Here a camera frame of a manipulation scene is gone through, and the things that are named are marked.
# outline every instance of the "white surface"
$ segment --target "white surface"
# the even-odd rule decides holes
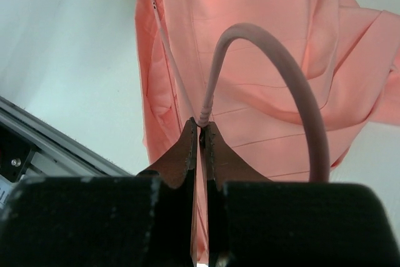
[[[147,166],[136,0],[0,0],[0,95],[137,173]],[[358,0],[400,14],[400,0]],[[400,128],[369,124],[334,181],[365,183],[400,236]]]

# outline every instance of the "white tabletop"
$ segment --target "white tabletop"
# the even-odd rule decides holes
[[[400,14],[400,0],[358,0]],[[136,0],[0,0],[0,95],[133,174],[148,165]],[[333,181],[364,183],[400,237],[400,128],[368,124]]]

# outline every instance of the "screw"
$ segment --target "screw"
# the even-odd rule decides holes
[[[14,167],[20,167],[21,160],[20,159],[12,159],[11,160],[11,165],[14,166]]]

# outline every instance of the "pink cloth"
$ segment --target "pink cloth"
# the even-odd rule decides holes
[[[218,38],[229,26],[247,22],[277,37],[304,71],[326,124],[333,166],[366,122],[400,124],[400,16],[360,8],[355,0],[156,2],[196,112]],[[154,162],[190,115],[176,91],[151,0],[137,0],[136,33],[145,140]],[[275,67],[249,42],[235,41],[228,50],[211,119],[228,145],[263,175],[307,179],[308,150],[294,101]],[[205,261],[204,191],[197,204],[197,253]]]

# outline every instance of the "folded garment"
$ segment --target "folded garment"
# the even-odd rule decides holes
[[[253,23],[280,40],[306,76],[325,122],[331,166],[341,162],[368,121],[400,125],[400,16],[360,8],[355,0],[155,1],[196,112],[220,35],[233,24]],[[151,0],[137,0],[135,18],[151,163],[177,141],[191,117],[176,89],[152,6]],[[291,93],[248,41],[235,41],[228,49],[211,119],[227,144],[269,179],[308,178],[307,143]],[[206,203],[200,189],[197,205],[197,255],[206,261]]]

